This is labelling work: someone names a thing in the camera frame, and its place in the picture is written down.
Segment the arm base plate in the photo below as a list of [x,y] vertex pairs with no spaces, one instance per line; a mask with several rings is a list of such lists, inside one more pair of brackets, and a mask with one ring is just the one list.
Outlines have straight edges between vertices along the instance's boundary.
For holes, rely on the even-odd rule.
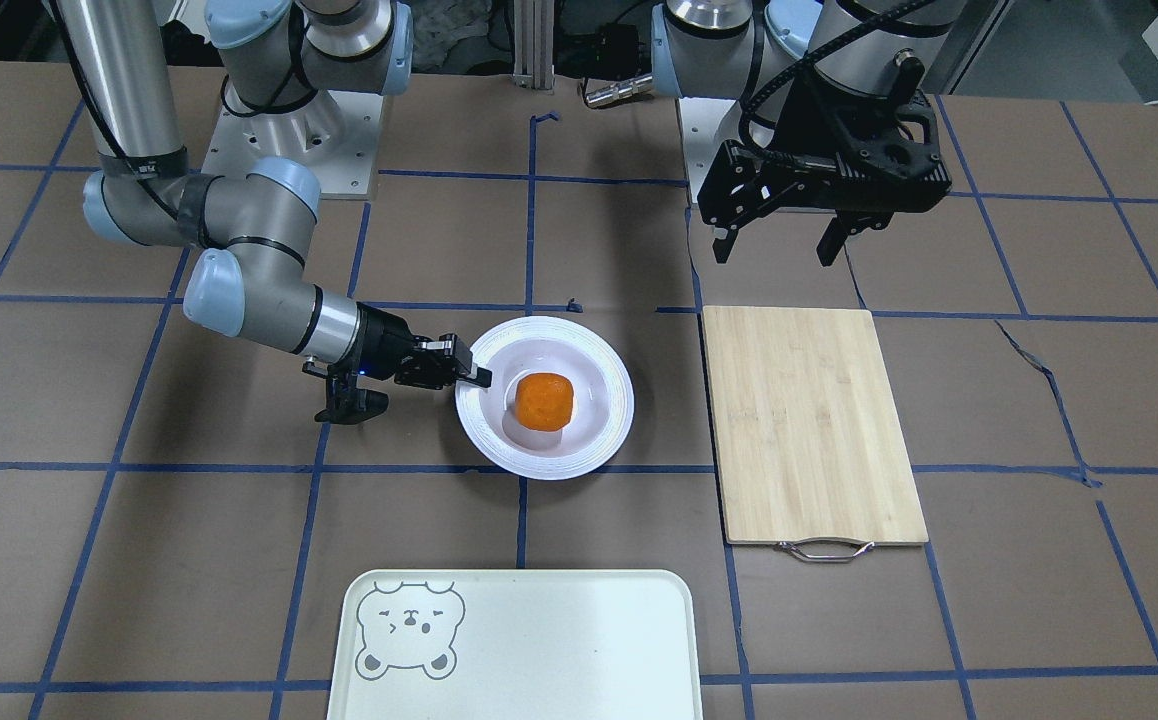
[[240,176],[256,159],[281,156],[309,168],[323,199],[368,200],[375,188],[375,160],[390,100],[356,91],[318,91],[308,105],[290,113],[241,118],[236,91],[219,113],[201,169],[214,176]]

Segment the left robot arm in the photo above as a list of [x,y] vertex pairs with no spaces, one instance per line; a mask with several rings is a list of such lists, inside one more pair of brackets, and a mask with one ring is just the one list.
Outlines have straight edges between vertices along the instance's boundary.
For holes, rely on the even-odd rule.
[[960,1],[666,1],[651,20],[655,90],[733,101],[697,191],[726,263],[780,210],[830,211],[829,266],[850,237],[950,193],[921,85]]

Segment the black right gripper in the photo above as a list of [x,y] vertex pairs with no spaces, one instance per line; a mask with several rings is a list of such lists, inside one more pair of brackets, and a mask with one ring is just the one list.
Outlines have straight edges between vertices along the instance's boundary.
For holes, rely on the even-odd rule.
[[359,304],[354,370],[364,377],[423,389],[444,389],[457,382],[488,389],[493,372],[475,365],[472,352],[455,333],[437,340],[410,331],[401,316]]

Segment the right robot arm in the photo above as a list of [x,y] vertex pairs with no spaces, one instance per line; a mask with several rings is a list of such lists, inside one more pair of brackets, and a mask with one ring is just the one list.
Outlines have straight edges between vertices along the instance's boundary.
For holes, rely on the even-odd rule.
[[[245,172],[191,172],[157,14],[149,1],[52,1],[54,23],[94,127],[100,170],[86,181],[93,232],[137,247],[199,247],[186,319],[356,379],[482,388],[492,374],[455,335],[415,335],[405,319],[306,281],[322,188],[305,150],[262,146]],[[208,1],[236,117],[327,118],[329,91],[401,94],[410,13],[400,1]]]

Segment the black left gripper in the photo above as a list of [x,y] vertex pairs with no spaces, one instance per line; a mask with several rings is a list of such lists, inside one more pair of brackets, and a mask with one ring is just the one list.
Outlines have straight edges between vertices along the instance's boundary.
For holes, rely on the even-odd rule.
[[846,241],[896,213],[925,213],[945,196],[935,110],[917,85],[864,96],[826,79],[794,79],[765,149],[721,142],[698,193],[726,264],[739,229],[776,210],[831,210],[818,260],[831,266]]

